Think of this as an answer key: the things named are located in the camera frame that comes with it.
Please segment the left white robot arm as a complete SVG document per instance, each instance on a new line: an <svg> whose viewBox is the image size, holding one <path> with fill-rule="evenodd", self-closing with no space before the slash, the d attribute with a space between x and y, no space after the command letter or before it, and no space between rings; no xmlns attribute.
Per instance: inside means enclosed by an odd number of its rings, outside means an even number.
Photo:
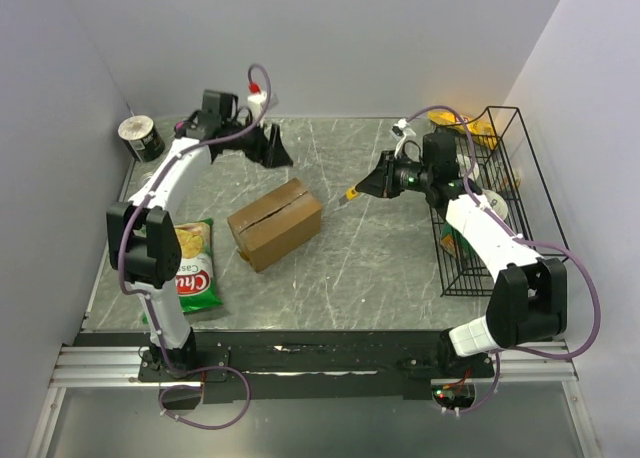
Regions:
<svg viewBox="0 0 640 458"><path fill-rule="evenodd" d="M272 93L255 83L249 91L244 121L238 119L237 96L205 91L200 109L175 125L168 154L151 178L106 213L109 260L121 290L140 299L151 330L151 356L177 380L196 372L198 355L177 292L182 252L172 214L200 174L227 150L267 169L293 164L279 127L264 130Z"/></svg>

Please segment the yellow utility knife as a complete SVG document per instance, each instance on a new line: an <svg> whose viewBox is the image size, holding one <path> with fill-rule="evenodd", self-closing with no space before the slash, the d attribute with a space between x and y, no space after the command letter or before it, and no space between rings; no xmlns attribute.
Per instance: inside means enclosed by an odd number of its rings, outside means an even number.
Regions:
<svg viewBox="0 0 640 458"><path fill-rule="evenodd" d="M350 187L339 199L338 204L340 206L344 206L351 201L355 200L359 196L359 192L354 188Z"/></svg>

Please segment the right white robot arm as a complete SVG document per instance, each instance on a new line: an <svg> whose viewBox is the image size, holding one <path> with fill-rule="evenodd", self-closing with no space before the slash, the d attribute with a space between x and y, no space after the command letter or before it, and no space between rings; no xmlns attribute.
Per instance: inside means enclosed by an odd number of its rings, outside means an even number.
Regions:
<svg viewBox="0 0 640 458"><path fill-rule="evenodd" d="M566 329L567 273L564 264L547 259L495 214L488 198L462 175L455 142L444 133L424 136L419 160L404 150L415 135L395 125L392 150L381 153L376 167L355 189L392 199L405 191L424 194L426 202L471 246L494 282L483 317L446 332L437 364L456 377L471 366L472 356L494 349L550 339Z"/></svg>

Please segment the brown cardboard express box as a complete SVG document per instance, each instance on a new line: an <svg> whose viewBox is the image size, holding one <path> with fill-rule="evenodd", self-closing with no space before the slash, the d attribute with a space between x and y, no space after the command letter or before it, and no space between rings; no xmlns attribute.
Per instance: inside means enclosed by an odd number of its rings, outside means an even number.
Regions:
<svg viewBox="0 0 640 458"><path fill-rule="evenodd" d="M261 272L321 230L322 204L297 178L227 218L240 256Z"/></svg>

